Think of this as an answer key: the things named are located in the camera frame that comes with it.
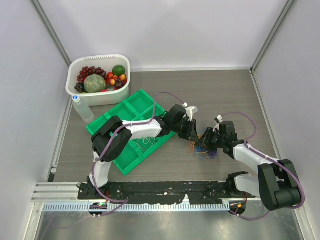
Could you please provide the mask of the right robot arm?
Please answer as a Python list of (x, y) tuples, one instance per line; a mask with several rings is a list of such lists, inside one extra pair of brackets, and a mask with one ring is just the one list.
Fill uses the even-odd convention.
[(230, 158), (247, 165), (257, 176), (238, 173), (226, 184), (226, 193), (233, 198), (243, 192), (261, 199), (269, 211), (299, 208), (305, 194), (294, 164), (288, 160), (269, 157), (245, 140), (239, 140), (232, 121), (222, 121), (207, 128), (196, 141), (196, 146), (208, 151), (222, 149)]

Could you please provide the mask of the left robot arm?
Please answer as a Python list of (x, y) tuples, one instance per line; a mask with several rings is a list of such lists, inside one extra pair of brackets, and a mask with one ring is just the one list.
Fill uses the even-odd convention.
[(161, 138), (176, 133), (181, 139), (198, 140), (194, 114), (196, 106), (176, 104), (168, 112), (147, 120), (127, 121), (118, 116), (111, 117), (92, 137), (93, 166), (88, 177), (89, 194), (100, 200), (107, 192), (111, 163), (121, 155), (132, 140), (144, 137)]

